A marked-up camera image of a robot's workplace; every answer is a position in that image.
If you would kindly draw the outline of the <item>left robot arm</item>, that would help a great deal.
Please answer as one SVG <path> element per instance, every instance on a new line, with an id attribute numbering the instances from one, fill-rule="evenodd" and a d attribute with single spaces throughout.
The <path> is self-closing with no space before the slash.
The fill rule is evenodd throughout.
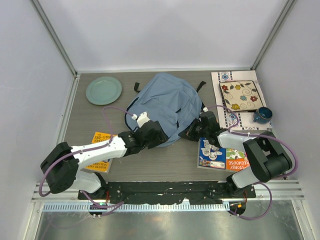
<path id="1" fill-rule="evenodd" d="M 40 165 L 43 179 L 39 185 L 39 195 L 46 197 L 74 189 L 100 200 L 106 195 L 108 184 L 99 173 L 84 172 L 85 167 L 138 154 L 144 148 L 155 148 L 167 140 L 168 136 L 160 123 L 150 120 L 135 131 L 112 135 L 107 141 L 81 146 L 61 142 Z"/>

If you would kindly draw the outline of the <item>yellow 130-storey treehouse book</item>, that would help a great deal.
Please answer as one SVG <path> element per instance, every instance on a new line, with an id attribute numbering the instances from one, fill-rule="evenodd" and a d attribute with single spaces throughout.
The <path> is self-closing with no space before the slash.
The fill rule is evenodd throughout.
<path id="1" fill-rule="evenodd" d="M 109 141 L 111 138 L 111 135 L 109 133 L 103 133 L 103 132 L 95 132 L 93 139 L 91 141 L 92 144 L 100 143 L 100 142 L 106 142 Z M 98 173 L 109 173 L 111 165 L 112 165 L 113 159 L 106 159 L 100 162 L 96 162 L 93 164 L 90 164 L 86 166 L 85 170 L 90 170 Z"/>

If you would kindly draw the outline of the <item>blue illustrated book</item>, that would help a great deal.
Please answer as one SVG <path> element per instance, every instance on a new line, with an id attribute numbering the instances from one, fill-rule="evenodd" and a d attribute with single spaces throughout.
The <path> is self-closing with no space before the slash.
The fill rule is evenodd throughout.
<path id="1" fill-rule="evenodd" d="M 197 167 L 204 169 L 226 170 L 227 150 L 209 143 L 205 138 L 200 138 L 198 144 Z"/>

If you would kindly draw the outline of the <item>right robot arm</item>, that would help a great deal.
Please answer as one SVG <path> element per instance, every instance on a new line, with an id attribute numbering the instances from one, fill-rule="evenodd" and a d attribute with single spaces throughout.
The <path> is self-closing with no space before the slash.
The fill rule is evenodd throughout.
<path id="1" fill-rule="evenodd" d="M 207 111 L 193 120 L 180 137 L 197 142 L 205 138 L 211 145 L 244 152 L 249 166 L 226 178 L 224 188 L 233 198 L 255 183 L 266 183 L 290 170 L 293 161 L 270 131 L 262 134 L 241 133 L 221 128 L 213 112 Z"/>

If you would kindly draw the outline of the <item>light blue backpack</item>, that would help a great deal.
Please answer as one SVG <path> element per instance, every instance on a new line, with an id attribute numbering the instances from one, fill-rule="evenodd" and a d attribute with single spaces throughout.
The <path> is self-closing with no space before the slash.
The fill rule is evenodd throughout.
<path id="1" fill-rule="evenodd" d="M 139 116 L 146 112 L 152 121 L 159 121 L 168 140 L 159 147 L 167 147 L 180 139 L 179 134 L 197 119 L 205 107 L 198 95 L 205 85 L 201 81 L 197 88 L 186 80 L 168 73 L 157 73 L 139 91 L 126 111 Z"/>

